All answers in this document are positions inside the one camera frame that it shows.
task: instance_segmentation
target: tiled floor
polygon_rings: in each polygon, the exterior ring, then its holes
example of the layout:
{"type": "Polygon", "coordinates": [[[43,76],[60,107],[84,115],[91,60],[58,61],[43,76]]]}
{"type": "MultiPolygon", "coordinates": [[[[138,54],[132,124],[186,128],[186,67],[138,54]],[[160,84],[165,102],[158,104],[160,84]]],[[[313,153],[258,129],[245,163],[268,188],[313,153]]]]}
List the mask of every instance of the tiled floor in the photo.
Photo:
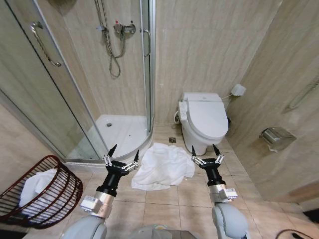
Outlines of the tiled floor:
{"type": "MultiPolygon", "coordinates": [[[[154,142],[169,144],[168,137],[175,137],[175,145],[184,147],[178,125],[156,124],[154,142]]],[[[319,239],[319,229],[302,214],[297,204],[263,201],[227,140],[218,146],[226,156],[219,172],[228,187],[236,188],[239,198],[232,204],[246,215],[253,239],[274,239],[283,229],[296,229],[319,239]]],[[[213,155],[213,152],[205,154],[207,157],[213,155]]],[[[84,183],[83,196],[94,195],[96,187],[106,176],[106,173],[75,173],[84,183]]],[[[152,192],[131,188],[134,173],[120,181],[118,195],[107,220],[108,239],[126,238],[134,229],[149,224],[165,224],[171,229],[197,232],[204,239],[217,238],[207,177],[202,169],[196,167],[195,175],[185,178],[178,186],[152,192]]],[[[25,239],[58,239],[70,224],[83,215],[86,213],[77,207],[63,222],[46,230],[30,230],[25,239]]],[[[292,236],[283,234],[280,239],[292,239],[292,236]]]]}

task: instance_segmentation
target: floor drain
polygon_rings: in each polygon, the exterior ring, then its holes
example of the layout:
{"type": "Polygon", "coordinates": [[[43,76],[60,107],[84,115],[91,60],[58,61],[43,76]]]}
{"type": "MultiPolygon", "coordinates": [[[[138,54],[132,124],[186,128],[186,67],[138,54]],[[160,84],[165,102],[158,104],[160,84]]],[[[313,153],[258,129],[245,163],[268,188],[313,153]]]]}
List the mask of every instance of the floor drain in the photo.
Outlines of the floor drain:
{"type": "Polygon", "coordinates": [[[169,137],[169,138],[168,138],[168,141],[169,141],[170,143],[176,143],[176,138],[174,138],[174,137],[169,137]]]}

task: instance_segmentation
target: red wire basket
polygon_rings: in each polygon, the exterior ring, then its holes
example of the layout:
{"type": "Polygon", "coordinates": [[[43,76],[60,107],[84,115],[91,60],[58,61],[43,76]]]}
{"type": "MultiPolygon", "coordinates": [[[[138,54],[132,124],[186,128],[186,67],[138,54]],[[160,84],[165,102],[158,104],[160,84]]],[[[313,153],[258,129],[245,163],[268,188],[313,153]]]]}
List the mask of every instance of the red wire basket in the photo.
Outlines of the red wire basket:
{"type": "Polygon", "coordinates": [[[51,227],[69,215],[82,191],[83,184],[74,173],[56,156],[46,156],[0,195],[0,223],[37,229],[51,227]],[[52,168],[56,169],[52,181],[30,202],[19,207],[26,180],[52,168]]]}

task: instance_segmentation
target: chrome handle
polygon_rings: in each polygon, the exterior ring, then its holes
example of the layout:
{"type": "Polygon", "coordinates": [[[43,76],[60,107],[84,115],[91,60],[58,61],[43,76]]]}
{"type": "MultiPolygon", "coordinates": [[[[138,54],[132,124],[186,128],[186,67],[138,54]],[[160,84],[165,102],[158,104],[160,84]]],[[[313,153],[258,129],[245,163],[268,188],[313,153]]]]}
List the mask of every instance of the chrome handle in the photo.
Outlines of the chrome handle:
{"type": "Polygon", "coordinates": [[[55,62],[55,61],[52,61],[52,60],[51,60],[51,57],[50,57],[49,53],[47,52],[47,50],[46,50],[46,48],[45,48],[43,42],[41,41],[41,38],[39,37],[38,32],[36,31],[36,28],[37,28],[37,27],[43,29],[42,24],[41,24],[40,22],[38,22],[38,21],[34,21],[34,22],[30,25],[31,31],[33,32],[33,35],[34,35],[36,41],[39,43],[39,45],[40,45],[40,47],[41,47],[43,53],[45,54],[45,57],[48,59],[49,62],[51,62],[52,65],[57,66],[57,67],[61,66],[61,63],[60,63],[60,62],[57,62],[57,61],[55,62]]]}
{"type": "Polygon", "coordinates": [[[150,31],[148,31],[147,29],[143,29],[143,32],[147,32],[149,35],[149,52],[148,54],[144,55],[144,57],[148,57],[151,54],[151,34],[150,34],[150,31]]]}

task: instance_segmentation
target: white towel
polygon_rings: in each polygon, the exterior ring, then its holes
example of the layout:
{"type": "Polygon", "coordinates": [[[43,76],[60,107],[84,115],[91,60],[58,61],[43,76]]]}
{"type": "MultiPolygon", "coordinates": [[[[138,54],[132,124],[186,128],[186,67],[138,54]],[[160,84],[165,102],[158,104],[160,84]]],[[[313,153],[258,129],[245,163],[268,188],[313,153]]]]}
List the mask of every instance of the white towel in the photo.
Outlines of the white towel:
{"type": "MultiPolygon", "coordinates": [[[[56,174],[56,169],[52,168],[45,172],[37,172],[34,176],[28,178],[24,184],[23,190],[20,195],[19,206],[23,207],[25,204],[30,202],[33,198],[39,195],[53,180],[56,174]]],[[[22,210],[22,213],[29,217],[41,212],[45,209],[55,198],[50,195],[43,195],[42,197],[35,200],[34,205],[26,207],[22,210]]],[[[55,209],[60,209],[64,203],[63,199],[57,200],[53,206],[55,209]]],[[[47,210],[46,216],[54,214],[56,210],[47,210]]]]}
{"type": "Polygon", "coordinates": [[[132,179],[132,188],[146,191],[178,185],[184,176],[194,175],[194,163],[183,148],[154,143],[144,154],[141,167],[132,179]]]}

